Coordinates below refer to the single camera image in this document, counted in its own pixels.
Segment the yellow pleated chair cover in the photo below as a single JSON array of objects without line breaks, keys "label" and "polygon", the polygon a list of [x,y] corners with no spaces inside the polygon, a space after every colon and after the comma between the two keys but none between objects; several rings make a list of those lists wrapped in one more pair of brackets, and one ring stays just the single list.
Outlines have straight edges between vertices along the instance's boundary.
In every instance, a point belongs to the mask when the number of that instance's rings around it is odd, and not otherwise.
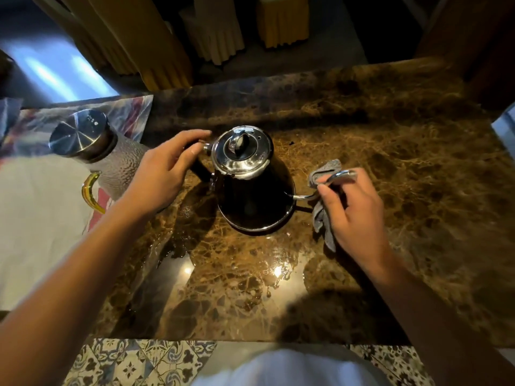
[{"label": "yellow pleated chair cover", "polygon": [[192,86],[190,59],[152,0],[89,2],[135,65],[148,91]]},{"label": "yellow pleated chair cover", "polygon": [[267,49],[307,40],[310,35],[309,0],[258,0],[256,23]]},{"label": "yellow pleated chair cover", "polygon": [[138,70],[88,0],[32,0],[73,40],[95,70],[111,67],[118,75]]}]

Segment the grey cleaning cloth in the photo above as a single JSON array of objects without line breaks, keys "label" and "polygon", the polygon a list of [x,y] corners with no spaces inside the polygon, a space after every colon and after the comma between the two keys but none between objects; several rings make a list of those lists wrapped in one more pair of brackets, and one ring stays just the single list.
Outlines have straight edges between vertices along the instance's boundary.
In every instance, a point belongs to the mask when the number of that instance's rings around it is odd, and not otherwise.
[{"label": "grey cleaning cloth", "polygon": [[[342,169],[339,159],[328,161],[322,167],[314,170],[308,176],[308,186],[315,189],[318,185],[318,179],[324,175],[333,175]],[[312,226],[314,232],[324,235],[325,246],[332,252],[336,252],[336,242],[331,228],[330,217],[326,211],[325,205],[321,199],[318,199],[312,211]]]}]

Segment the dark wooden furniture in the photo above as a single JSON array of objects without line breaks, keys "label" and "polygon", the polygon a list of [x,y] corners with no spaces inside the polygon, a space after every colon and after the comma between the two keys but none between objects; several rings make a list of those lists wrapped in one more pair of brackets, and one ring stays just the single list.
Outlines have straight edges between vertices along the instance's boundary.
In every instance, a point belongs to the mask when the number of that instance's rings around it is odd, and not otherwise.
[{"label": "dark wooden furniture", "polygon": [[515,0],[440,0],[415,58],[444,59],[487,110],[515,102]]}]

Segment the cream pleated chair cover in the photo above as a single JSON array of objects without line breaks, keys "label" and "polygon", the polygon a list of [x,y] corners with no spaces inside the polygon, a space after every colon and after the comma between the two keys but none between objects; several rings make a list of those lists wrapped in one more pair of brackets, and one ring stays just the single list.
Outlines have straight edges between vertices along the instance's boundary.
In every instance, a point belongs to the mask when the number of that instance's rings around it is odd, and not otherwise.
[{"label": "cream pleated chair cover", "polygon": [[234,0],[194,0],[179,11],[197,55],[221,66],[245,49]]}]

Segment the black gooseneck kettle steel lid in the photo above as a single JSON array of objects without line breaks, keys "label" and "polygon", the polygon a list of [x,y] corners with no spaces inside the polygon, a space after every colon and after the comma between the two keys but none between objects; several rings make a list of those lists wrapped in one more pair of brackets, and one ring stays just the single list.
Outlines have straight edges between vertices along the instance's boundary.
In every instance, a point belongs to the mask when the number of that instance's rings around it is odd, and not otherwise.
[{"label": "black gooseneck kettle steel lid", "polygon": [[209,183],[218,210],[240,232],[273,232],[291,217],[297,202],[320,197],[318,191],[296,194],[293,178],[276,155],[272,138],[253,125],[234,127],[212,142],[203,142],[203,152],[214,171],[199,159],[190,169]]}]

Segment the blue patterned cloth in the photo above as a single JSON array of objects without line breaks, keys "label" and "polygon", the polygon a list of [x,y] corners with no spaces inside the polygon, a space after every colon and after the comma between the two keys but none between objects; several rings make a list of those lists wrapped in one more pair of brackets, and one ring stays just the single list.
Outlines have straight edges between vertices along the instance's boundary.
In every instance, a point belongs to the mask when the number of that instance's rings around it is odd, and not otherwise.
[{"label": "blue patterned cloth", "polygon": [[23,99],[0,98],[0,143],[8,131],[15,125],[21,111]]}]

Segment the white mat with colourful border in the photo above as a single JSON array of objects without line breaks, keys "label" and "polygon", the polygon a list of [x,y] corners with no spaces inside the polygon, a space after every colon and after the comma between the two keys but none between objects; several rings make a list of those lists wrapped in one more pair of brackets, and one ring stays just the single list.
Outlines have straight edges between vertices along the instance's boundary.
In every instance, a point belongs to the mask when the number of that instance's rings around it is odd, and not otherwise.
[{"label": "white mat with colourful border", "polygon": [[0,313],[11,311],[100,219],[83,201],[86,166],[48,147],[57,124],[100,110],[115,130],[140,142],[153,96],[112,97],[23,109],[0,144]]}]

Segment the person's left hand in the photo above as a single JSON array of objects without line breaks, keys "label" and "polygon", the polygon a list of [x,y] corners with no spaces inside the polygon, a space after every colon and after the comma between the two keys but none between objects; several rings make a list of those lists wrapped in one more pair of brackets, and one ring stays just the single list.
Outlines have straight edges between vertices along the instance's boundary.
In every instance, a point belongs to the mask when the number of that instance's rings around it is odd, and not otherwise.
[{"label": "person's left hand", "polygon": [[123,196],[115,207],[136,218],[148,218],[169,206],[183,186],[185,176],[174,175],[174,164],[187,146],[203,142],[212,132],[190,129],[148,150]]}]

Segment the glass pitcher with steel lid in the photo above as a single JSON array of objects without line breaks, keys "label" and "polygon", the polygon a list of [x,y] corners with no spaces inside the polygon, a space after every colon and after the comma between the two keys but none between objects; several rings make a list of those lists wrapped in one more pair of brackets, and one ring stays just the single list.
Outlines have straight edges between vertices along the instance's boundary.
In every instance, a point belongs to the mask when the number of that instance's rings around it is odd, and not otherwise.
[{"label": "glass pitcher with steel lid", "polygon": [[81,195],[100,214],[106,212],[106,207],[94,197],[94,185],[98,183],[109,199],[117,201],[148,150],[116,131],[106,114],[95,109],[80,110],[59,122],[50,134],[48,147],[56,155],[86,165],[90,174],[82,184]]}]

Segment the person's white shirt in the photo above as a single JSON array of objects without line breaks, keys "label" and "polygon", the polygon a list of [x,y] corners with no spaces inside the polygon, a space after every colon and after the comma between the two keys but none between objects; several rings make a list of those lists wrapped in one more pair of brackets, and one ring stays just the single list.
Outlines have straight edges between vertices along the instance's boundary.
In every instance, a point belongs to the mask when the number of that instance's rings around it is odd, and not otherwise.
[{"label": "person's white shirt", "polygon": [[392,386],[338,344],[219,342],[190,386]]}]

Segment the pale blue object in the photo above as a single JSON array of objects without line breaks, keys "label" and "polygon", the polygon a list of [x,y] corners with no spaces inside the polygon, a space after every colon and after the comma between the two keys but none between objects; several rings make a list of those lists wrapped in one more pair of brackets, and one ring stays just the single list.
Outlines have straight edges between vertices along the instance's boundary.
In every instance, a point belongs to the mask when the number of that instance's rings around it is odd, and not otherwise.
[{"label": "pale blue object", "polygon": [[492,128],[511,158],[515,161],[515,102],[492,122]]}]

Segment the person's right forearm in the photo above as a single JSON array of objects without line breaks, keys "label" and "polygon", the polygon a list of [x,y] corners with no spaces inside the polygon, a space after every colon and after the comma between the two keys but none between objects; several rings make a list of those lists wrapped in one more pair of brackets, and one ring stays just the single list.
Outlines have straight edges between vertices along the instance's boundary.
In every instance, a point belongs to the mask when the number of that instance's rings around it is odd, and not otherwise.
[{"label": "person's right forearm", "polygon": [[515,386],[515,366],[397,257],[360,264],[436,386]]}]

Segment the person's left forearm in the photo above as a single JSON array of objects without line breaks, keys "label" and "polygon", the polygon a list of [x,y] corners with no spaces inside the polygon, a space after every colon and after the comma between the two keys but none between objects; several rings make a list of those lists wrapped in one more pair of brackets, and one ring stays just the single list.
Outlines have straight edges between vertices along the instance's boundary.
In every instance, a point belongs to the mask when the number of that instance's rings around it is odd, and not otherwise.
[{"label": "person's left forearm", "polygon": [[0,322],[0,386],[60,386],[158,207],[128,195]]}]

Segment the person's right hand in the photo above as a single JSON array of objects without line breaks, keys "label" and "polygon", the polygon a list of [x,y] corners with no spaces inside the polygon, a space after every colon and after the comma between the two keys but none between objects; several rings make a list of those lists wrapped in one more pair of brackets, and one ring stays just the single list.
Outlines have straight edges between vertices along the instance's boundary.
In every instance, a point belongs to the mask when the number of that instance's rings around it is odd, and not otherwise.
[{"label": "person's right hand", "polygon": [[[372,281],[386,281],[398,267],[384,226],[384,205],[363,168],[354,168],[355,181],[340,185],[347,207],[340,200],[340,234],[334,237]],[[318,179],[327,185],[330,175]]]}]

